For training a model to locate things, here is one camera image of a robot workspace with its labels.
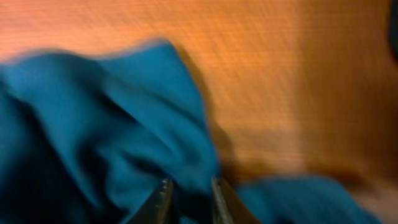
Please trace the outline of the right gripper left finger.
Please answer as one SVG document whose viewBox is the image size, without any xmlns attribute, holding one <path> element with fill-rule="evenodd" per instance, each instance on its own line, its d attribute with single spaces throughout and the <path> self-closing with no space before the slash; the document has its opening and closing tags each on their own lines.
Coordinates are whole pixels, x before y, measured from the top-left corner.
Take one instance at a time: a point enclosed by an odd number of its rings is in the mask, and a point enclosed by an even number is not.
<svg viewBox="0 0 398 224">
<path fill-rule="evenodd" d="M 127 224 L 179 224 L 174 205 L 174 182 L 164 179 Z"/>
</svg>

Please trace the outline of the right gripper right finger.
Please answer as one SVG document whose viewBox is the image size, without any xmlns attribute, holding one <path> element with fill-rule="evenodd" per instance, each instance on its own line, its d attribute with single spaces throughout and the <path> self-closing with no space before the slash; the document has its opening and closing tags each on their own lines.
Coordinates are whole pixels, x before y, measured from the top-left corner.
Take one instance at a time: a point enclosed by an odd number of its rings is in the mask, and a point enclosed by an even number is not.
<svg viewBox="0 0 398 224">
<path fill-rule="evenodd" d="M 226 180 L 213 178 L 211 188 L 214 224 L 261 224 Z"/>
</svg>

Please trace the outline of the blue t-shirt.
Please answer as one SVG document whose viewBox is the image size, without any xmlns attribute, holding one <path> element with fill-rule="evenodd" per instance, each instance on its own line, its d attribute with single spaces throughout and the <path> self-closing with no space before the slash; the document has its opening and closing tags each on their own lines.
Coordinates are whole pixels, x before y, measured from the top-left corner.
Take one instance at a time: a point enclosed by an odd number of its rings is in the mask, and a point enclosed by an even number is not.
<svg viewBox="0 0 398 224">
<path fill-rule="evenodd" d="M 213 178 L 201 94 L 171 43 L 1 65 L 2 223 L 127 223 L 164 179 L 179 223 L 213 223 Z M 377 223 L 329 178 L 233 189 L 261 223 Z"/>
</svg>

